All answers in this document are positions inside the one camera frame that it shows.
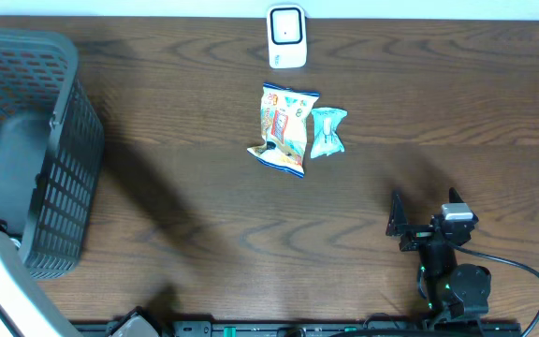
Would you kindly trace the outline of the light teal packet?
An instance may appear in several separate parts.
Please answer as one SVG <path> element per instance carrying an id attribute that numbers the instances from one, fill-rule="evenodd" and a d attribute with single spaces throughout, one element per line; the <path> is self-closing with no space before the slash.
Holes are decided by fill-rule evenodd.
<path id="1" fill-rule="evenodd" d="M 312 109 L 313 145 L 311 158 L 343 153 L 344 145 L 337 133 L 341 121 L 348 115 L 346 110 L 336 108 Z"/>

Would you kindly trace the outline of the yellow snack bag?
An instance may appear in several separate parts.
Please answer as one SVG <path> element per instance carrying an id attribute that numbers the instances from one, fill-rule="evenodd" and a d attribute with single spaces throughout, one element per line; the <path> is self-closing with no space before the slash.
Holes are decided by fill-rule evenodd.
<path id="1" fill-rule="evenodd" d="M 249 147 L 247 152 L 267 167 L 303 178 L 307 118 L 319 97 L 318 92 L 265 82 L 259 110 L 264 143 Z"/>

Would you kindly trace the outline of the grey plastic mesh basket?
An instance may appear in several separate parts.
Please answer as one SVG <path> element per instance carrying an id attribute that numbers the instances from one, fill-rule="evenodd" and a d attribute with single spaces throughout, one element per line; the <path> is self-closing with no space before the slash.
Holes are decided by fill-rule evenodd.
<path id="1" fill-rule="evenodd" d="M 104 129 L 55 32 L 0 28 L 0 220 L 36 279 L 79 264 Z"/>

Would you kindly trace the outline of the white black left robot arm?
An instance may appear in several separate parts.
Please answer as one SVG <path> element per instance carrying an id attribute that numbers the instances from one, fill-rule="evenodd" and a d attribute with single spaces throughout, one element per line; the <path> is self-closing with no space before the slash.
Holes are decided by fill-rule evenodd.
<path id="1" fill-rule="evenodd" d="M 24 267 L 0 219 L 0 336 L 77 336 Z"/>

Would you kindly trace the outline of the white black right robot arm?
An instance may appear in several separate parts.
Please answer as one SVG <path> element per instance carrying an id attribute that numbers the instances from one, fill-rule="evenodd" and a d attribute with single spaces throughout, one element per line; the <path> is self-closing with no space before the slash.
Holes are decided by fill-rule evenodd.
<path id="1" fill-rule="evenodd" d="M 456 249 L 471 239 L 478 217 L 456 189 L 426 225 L 411 224 L 401 197 L 392 194 L 386 235 L 400 239 L 402 252 L 417 251 L 420 259 L 418 287 L 431 313 L 428 329 L 456 321 L 476 321 L 488 312 L 491 274 L 485 267 L 459 264 Z"/>

